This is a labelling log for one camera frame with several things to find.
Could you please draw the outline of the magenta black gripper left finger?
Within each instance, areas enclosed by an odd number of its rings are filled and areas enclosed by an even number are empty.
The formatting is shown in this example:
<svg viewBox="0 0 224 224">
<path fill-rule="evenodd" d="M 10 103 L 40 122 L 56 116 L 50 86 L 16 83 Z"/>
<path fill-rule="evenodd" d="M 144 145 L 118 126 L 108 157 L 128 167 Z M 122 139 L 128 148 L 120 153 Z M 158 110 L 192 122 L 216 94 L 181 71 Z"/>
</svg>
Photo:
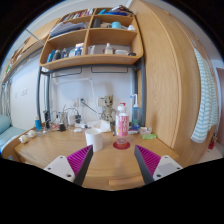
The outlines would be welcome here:
<svg viewBox="0 0 224 224">
<path fill-rule="evenodd" d="M 83 184 L 92 156 L 93 146 L 89 145 L 67 157 L 68 163 L 75 174 L 74 184 L 78 186 Z"/>
</svg>

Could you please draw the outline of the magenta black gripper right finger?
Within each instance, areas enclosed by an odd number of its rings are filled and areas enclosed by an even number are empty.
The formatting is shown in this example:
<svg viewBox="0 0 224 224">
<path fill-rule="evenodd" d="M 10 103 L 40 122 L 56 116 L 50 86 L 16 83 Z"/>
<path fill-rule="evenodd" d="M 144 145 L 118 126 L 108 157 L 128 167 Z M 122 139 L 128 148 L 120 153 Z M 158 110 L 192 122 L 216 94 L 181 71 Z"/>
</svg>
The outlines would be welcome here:
<svg viewBox="0 0 224 224">
<path fill-rule="evenodd" d="M 154 181 L 154 172 L 160 162 L 161 157 L 139 145 L 135 146 L 134 155 L 137 159 L 144 183 L 152 183 Z"/>
</svg>

